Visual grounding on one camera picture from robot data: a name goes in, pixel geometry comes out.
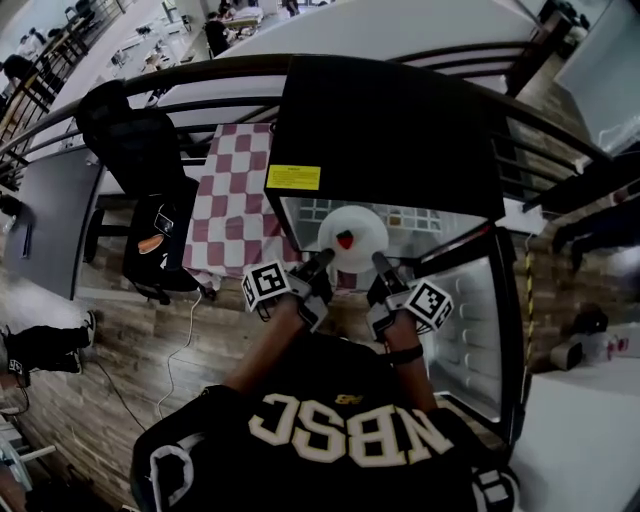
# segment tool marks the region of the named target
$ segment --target yellow warning label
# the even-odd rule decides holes
[[[267,188],[319,190],[320,167],[306,165],[271,165]]]

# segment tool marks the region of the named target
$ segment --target chair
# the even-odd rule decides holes
[[[88,23],[91,23],[96,17],[95,11],[91,9],[91,2],[89,0],[76,2],[76,11],[78,11],[78,14],[85,18]]]
[[[94,214],[85,260],[95,255],[99,236],[127,234],[123,275],[138,292],[169,304],[165,290],[195,290],[198,283],[181,262],[198,182],[184,174],[171,119],[162,112],[131,109],[123,83],[114,80],[82,99],[76,123],[87,147],[111,171],[125,194],[138,199],[126,233],[119,226],[102,226],[104,212]],[[174,223],[172,236],[165,236],[160,247],[141,255],[138,242],[159,233],[154,224],[161,208]]]
[[[78,15],[78,11],[76,11],[73,7],[67,7],[64,10],[64,15],[67,17],[67,21],[71,21],[73,18],[75,18]]]

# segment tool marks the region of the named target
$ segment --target white cable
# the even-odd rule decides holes
[[[169,398],[173,394],[173,391],[175,390],[175,385],[173,384],[173,376],[171,375],[171,359],[178,352],[187,348],[190,345],[191,335],[193,334],[193,311],[196,309],[196,306],[200,304],[201,300],[202,300],[202,291],[200,292],[200,297],[198,297],[198,300],[193,303],[193,306],[191,306],[191,315],[189,317],[189,337],[187,338],[187,342],[167,358],[167,370],[169,370],[169,380],[171,381],[171,391],[169,391],[166,395],[164,395],[162,397],[162,400],[160,400],[156,404],[156,409],[158,410],[158,415],[160,416],[161,419],[164,419],[164,416],[162,415],[162,410],[160,409],[160,406],[162,405],[162,402],[164,402],[167,398]]]

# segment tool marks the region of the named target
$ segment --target refrigerator door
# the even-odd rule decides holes
[[[416,267],[446,290],[454,310],[423,335],[434,390],[512,446],[523,421],[524,346],[508,232],[485,232]]]

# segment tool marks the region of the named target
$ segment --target person sitting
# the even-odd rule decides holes
[[[4,71],[4,74],[13,84],[14,87],[18,87],[20,82],[31,79],[38,73],[38,68],[33,63],[20,55],[9,55],[7,60],[0,62],[0,71]],[[57,76],[50,73],[45,73],[40,77],[46,82],[54,91],[59,92],[64,86],[64,82]],[[29,87],[33,92],[39,94],[42,99],[47,103],[53,103],[56,97],[40,82],[39,79]]]
[[[29,30],[29,44],[31,44],[31,47],[34,49],[36,56],[39,57],[47,45],[47,39],[41,32],[38,32],[35,27],[31,27]]]
[[[31,42],[29,41],[29,36],[22,36],[20,38],[20,45],[16,50],[16,55],[19,55],[20,57],[23,57],[31,61],[35,60],[38,57],[36,55],[35,49],[31,45]]]
[[[415,320],[401,311],[385,338],[393,365],[308,332],[296,299],[282,298],[222,384],[138,439],[131,485],[140,510],[210,510],[213,490],[222,508],[402,510],[419,490],[427,510],[519,510],[504,458],[438,407]]]

